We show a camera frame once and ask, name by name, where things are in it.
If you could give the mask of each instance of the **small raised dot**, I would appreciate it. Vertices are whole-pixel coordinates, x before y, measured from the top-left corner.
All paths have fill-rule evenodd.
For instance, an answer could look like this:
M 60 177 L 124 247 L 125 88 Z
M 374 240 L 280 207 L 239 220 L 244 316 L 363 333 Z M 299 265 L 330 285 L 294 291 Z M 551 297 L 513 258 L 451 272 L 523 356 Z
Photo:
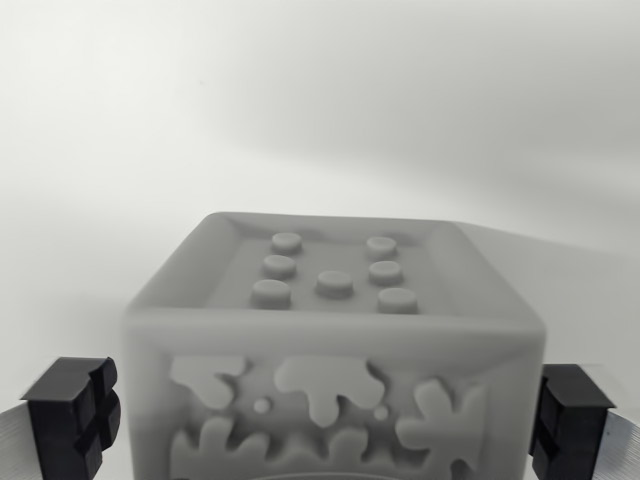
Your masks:
M 269 255 L 262 262 L 262 269 L 268 277 L 282 280 L 296 273 L 296 261 L 282 255 Z
M 289 308 L 291 287 L 280 280 L 260 280 L 253 285 L 251 302 L 258 308 Z
M 271 407 L 273 407 L 273 403 L 271 402 L 271 399 L 268 397 L 259 398 L 253 404 L 253 410 L 256 413 L 259 413 L 261 415 L 264 415 L 265 413 L 270 412 Z
M 382 313 L 416 313 L 416 294 L 406 288 L 386 288 L 378 293 L 378 310 Z
M 388 260 L 373 263 L 369 267 L 369 279 L 376 285 L 397 285 L 402 282 L 402 267 Z
M 271 248 L 284 255 L 298 253 L 302 249 L 302 237 L 297 233 L 276 233 L 271 237 Z
M 375 408 L 375 410 L 373 411 L 373 417 L 376 420 L 386 420 L 387 418 L 389 418 L 389 407 L 387 407 L 386 405 L 379 405 Z
M 348 273 L 329 270 L 318 275 L 316 292 L 328 298 L 347 298 L 353 294 L 353 280 Z
M 397 243 L 389 237 L 371 237 L 367 240 L 367 255 L 374 260 L 392 258 L 397 253 Z

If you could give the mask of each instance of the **recessed top panel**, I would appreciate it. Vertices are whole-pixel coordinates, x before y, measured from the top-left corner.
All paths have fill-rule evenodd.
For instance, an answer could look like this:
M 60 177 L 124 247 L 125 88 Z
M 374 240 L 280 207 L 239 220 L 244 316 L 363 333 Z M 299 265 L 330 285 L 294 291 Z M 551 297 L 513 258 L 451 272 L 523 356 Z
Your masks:
M 134 307 L 533 316 L 453 223 L 249 213 L 207 217 Z

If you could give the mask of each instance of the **3d printed cube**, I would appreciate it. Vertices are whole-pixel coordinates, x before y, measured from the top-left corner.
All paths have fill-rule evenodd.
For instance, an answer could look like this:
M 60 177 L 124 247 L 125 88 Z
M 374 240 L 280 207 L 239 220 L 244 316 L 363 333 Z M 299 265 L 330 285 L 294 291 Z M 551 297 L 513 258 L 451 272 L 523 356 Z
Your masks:
M 132 302 L 137 480 L 518 480 L 544 327 L 442 221 L 207 217 Z

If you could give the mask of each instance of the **gray background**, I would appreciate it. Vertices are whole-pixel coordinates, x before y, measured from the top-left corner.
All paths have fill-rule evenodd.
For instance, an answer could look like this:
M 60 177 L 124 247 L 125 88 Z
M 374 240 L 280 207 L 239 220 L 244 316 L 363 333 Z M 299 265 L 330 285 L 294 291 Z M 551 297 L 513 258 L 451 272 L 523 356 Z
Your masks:
M 441 218 L 632 394 L 640 7 L 0 2 L 0 406 L 212 211 Z M 126 431 L 101 479 L 130 476 Z

